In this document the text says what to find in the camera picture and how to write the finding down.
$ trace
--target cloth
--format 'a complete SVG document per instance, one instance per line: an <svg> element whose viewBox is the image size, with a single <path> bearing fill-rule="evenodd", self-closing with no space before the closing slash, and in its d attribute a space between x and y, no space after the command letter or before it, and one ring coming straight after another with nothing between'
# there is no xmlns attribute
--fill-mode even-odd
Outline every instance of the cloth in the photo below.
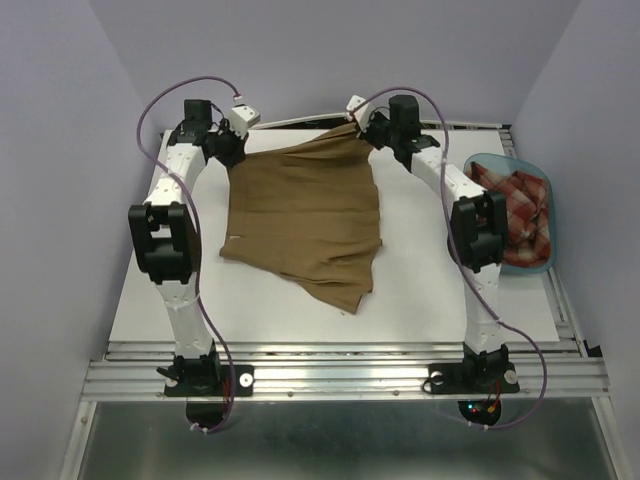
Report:
<svg viewBox="0 0 640 480"><path fill-rule="evenodd" d="M509 239L503 262L516 267L539 267L551 257L549 185L522 171L505 177L472 162L468 176L487 190L507 197Z"/></svg>
<svg viewBox="0 0 640 480"><path fill-rule="evenodd" d="M371 150L348 124L301 145L247 155L228 170L220 255L356 313L373 289L371 265L382 244Z"/></svg>

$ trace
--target metal floor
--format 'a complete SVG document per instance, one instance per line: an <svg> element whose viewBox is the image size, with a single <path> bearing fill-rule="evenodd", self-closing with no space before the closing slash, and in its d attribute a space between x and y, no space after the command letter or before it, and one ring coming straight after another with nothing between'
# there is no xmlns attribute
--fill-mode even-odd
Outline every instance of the metal floor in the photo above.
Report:
<svg viewBox="0 0 640 480"><path fill-rule="evenodd" d="M503 421L531 408L506 400ZM103 403L80 478L578 479L615 478L590 399L546 400L517 428L452 421L457 404L238 404L232 428L189 431L184 404Z"/></svg>

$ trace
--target brown fabric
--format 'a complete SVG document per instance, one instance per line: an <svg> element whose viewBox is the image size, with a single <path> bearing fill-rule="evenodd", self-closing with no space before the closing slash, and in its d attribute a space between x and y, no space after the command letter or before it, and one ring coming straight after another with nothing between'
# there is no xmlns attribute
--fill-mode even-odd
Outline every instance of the brown fabric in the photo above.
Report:
<svg viewBox="0 0 640 480"><path fill-rule="evenodd" d="M382 243L369 153L348 124L295 147L247 155L228 171L220 256L294 280L356 313L373 289L371 264Z"/></svg>

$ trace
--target screw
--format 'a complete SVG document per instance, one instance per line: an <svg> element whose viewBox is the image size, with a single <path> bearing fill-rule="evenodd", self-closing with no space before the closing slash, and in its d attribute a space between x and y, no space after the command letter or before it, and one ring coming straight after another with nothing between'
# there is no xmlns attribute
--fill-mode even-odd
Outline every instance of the screw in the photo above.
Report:
<svg viewBox="0 0 640 480"><path fill-rule="evenodd" d="M253 375L250 373L243 373L240 375L240 385L244 388L250 387L253 384Z"/></svg>
<svg viewBox="0 0 640 480"><path fill-rule="evenodd" d="M518 383L518 375L513 370L507 370L504 372L504 379L510 385L515 385Z"/></svg>

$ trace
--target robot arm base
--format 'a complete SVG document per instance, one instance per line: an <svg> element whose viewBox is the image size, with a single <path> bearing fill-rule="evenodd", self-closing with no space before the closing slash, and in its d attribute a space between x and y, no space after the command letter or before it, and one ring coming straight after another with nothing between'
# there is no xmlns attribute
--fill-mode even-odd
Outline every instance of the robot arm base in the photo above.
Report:
<svg viewBox="0 0 640 480"><path fill-rule="evenodd" d="M496 391L496 383L502 393L520 391L507 346L503 344L499 350L477 354L464 345L462 362L429 365L429 378L422 388L431 395L489 394Z"/></svg>

